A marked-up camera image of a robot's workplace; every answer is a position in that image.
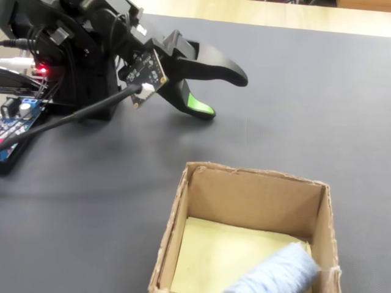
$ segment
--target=cardboard box wall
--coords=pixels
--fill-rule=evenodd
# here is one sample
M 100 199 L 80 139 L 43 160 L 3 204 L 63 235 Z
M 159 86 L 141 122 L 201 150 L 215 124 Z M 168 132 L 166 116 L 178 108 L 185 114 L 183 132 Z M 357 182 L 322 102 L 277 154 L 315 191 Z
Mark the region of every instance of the cardboard box wall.
M 307 239 L 312 257 L 321 267 L 313 293 L 341 292 L 331 198 L 324 183 L 279 172 L 188 163 L 163 235 L 149 293 L 185 293 L 170 292 L 170 287 L 188 217 Z

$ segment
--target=blue yarn ball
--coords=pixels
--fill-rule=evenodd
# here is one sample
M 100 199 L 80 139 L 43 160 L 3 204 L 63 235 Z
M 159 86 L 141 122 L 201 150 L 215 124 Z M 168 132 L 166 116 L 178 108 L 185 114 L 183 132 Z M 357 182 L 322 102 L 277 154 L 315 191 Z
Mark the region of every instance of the blue yarn ball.
M 318 266 L 300 244 L 277 251 L 224 293 L 302 293 L 315 281 Z

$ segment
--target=capacitor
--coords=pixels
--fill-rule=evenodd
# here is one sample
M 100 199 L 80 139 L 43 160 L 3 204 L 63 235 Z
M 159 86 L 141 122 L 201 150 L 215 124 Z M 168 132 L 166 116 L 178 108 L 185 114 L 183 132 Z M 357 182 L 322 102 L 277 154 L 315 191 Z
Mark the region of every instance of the capacitor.
M 19 114 L 20 114 L 20 117 L 23 120 L 31 119 L 31 117 L 32 117 L 32 115 L 31 115 L 31 105 L 28 104 L 28 103 L 20 104 L 20 106 L 19 106 Z
M 3 118 L 12 118 L 15 117 L 18 113 L 19 105 L 21 101 L 19 98 L 14 98 L 11 96 L 7 97 L 7 101 L 4 102 L 0 107 L 0 112 Z

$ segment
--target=wire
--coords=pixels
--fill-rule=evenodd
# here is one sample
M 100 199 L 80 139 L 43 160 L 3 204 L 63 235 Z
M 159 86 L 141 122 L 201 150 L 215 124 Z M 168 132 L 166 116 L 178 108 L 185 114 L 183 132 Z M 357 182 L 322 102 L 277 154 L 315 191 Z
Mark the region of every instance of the wire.
M 114 35 L 114 29 L 116 27 L 116 24 L 118 20 L 121 18 L 121 16 L 124 16 L 124 14 L 117 14 L 114 18 L 114 21 L 112 22 L 111 29 L 110 29 L 110 35 L 109 35 L 109 52 L 113 52 L 114 50 L 112 49 L 112 38 Z
M 66 41 L 64 43 L 64 48 L 65 48 L 65 52 L 67 53 L 67 59 L 68 59 L 68 65 L 69 65 L 69 69 L 70 69 L 70 72 L 71 72 L 71 78 L 72 78 L 72 83 L 73 83 L 73 93 L 75 95 L 75 100 L 76 100 L 76 103 L 79 105 L 79 102 L 80 100 L 78 99 L 78 88 L 77 88 L 77 83 L 76 83 L 76 62 L 75 62 L 75 58 L 73 56 L 73 51 L 72 51 L 72 48 L 70 46 L 70 43 L 69 41 Z
M 133 95 L 135 93 L 140 93 L 142 90 L 142 87 L 140 85 L 131 84 L 121 92 L 116 93 L 115 95 L 112 95 L 100 102 L 97 102 L 91 106 L 85 107 L 81 110 L 76 111 L 75 113 L 65 116 L 64 118 L 61 118 L 54 122 L 45 123 L 44 125 L 34 127 L 22 134 L 19 134 L 18 136 L 11 137 L 5 139 L 2 143 L 0 143 L 0 150 L 5 150 L 10 147 L 12 147 L 14 144 L 21 142 L 22 140 L 36 136 L 37 134 L 40 134 L 42 132 L 48 131 L 50 129 L 62 126 L 64 124 L 67 124 L 69 122 L 79 120 L 82 118 L 85 118 L 99 110 L 102 110 L 106 107 L 112 106 L 114 104 L 119 103 L 121 100 L 125 99 L 126 97 Z

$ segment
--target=gray fabric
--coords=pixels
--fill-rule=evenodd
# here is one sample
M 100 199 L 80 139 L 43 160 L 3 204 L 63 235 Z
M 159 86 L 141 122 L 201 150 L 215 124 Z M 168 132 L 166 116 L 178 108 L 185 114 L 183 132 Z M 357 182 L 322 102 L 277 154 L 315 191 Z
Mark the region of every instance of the gray fabric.
M 210 124 L 156 96 L 41 135 L 0 179 L 1 292 L 145 292 L 187 161 L 329 183 L 343 291 L 387 292 L 391 40 L 146 17 L 219 48 L 248 87 L 190 82 Z

